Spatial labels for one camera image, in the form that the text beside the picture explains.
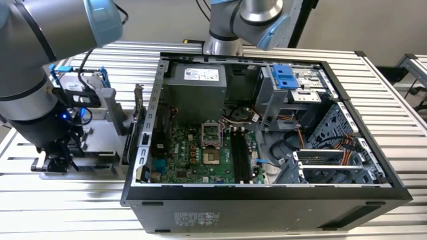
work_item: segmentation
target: robotic arm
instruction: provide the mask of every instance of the robotic arm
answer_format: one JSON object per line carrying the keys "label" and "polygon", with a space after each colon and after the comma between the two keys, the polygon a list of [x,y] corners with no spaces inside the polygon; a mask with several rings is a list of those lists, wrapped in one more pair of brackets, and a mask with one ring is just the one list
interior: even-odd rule
{"label": "robotic arm", "polygon": [[[288,21],[283,0],[211,0],[210,39],[203,51],[239,56],[240,38],[270,50],[284,38]],[[32,171],[64,173],[70,166],[79,170],[72,156],[84,156],[84,123],[75,124],[80,116],[71,114],[71,109],[84,103],[78,105],[74,96],[64,100],[70,91],[54,87],[43,66],[103,47],[122,34],[114,0],[32,0],[15,4],[0,0],[0,115],[38,151],[46,152],[43,166],[34,164]],[[96,100],[87,85],[86,94]]]}
{"label": "robotic arm", "polygon": [[0,0],[0,115],[38,150],[44,168],[67,172],[82,124],[59,100],[43,65],[116,41],[123,34],[114,0]]}
{"label": "robotic arm", "polygon": [[283,11],[283,0],[211,0],[204,54],[240,56],[240,39],[259,49],[271,50],[286,37],[290,20]]}

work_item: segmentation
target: green circuit board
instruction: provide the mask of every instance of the green circuit board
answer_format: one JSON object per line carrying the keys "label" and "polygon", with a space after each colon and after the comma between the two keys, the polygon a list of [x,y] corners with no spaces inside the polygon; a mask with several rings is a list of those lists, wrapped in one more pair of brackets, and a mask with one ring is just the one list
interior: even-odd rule
{"label": "green circuit board", "polygon": [[[210,140],[219,138],[215,128],[204,131]],[[255,134],[246,134],[248,147],[256,143]],[[248,164],[256,147],[247,149]],[[264,183],[263,171],[252,179],[255,184]],[[166,173],[160,176],[162,183],[170,184],[235,184],[234,160],[231,152],[230,131],[224,129],[222,147],[202,148],[202,128],[174,128],[170,142],[170,154],[166,160]]]}

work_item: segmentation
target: chip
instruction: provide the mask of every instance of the chip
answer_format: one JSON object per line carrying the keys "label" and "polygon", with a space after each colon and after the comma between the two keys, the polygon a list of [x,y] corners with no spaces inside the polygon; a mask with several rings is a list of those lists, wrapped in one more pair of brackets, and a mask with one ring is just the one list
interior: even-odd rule
{"label": "chip", "polygon": [[178,178],[187,178],[187,171],[178,171],[176,172],[176,177]]}

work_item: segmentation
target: metal rail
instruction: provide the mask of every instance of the metal rail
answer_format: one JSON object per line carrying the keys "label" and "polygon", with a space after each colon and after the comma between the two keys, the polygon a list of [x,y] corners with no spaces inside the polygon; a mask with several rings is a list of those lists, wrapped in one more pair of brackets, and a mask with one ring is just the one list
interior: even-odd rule
{"label": "metal rail", "polygon": [[[135,83],[148,104],[160,52],[200,53],[198,44],[116,42],[94,51],[86,66],[108,69],[116,100],[132,108]],[[427,129],[366,57],[352,51],[244,48],[247,57],[327,61],[414,201],[350,232],[170,234],[172,239],[427,239]],[[64,65],[78,67],[84,55]],[[122,181],[42,180],[30,171],[39,154],[12,130],[0,144],[2,239],[151,239],[130,208],[120,206]]]}

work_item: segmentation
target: sticker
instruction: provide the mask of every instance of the sticker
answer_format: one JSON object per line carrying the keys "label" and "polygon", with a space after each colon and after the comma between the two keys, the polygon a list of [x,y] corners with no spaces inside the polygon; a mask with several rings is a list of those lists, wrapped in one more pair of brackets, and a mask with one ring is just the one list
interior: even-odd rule
{"label": "sticker", "polygon": [[218,69],[187,68],[184,80],[219,81],[220,71]]}
{"label": "sticker", "polygon": [[216,226],[220,221],[219,212],[175,212],[175,224],[180,227]]}
{"label": "sticker", "polygon": [[67,89],[70,91],[83,92],[83,86],[79,83],[74,83],[74,82],[67,83]]}
{"label": "sticker", "polygon": [[258,123],[259,122],[259,119],[260,119],[260,115],[258,115],[256,113],[254,114],[254,117],[252,117],[252,122],[254,123]]}

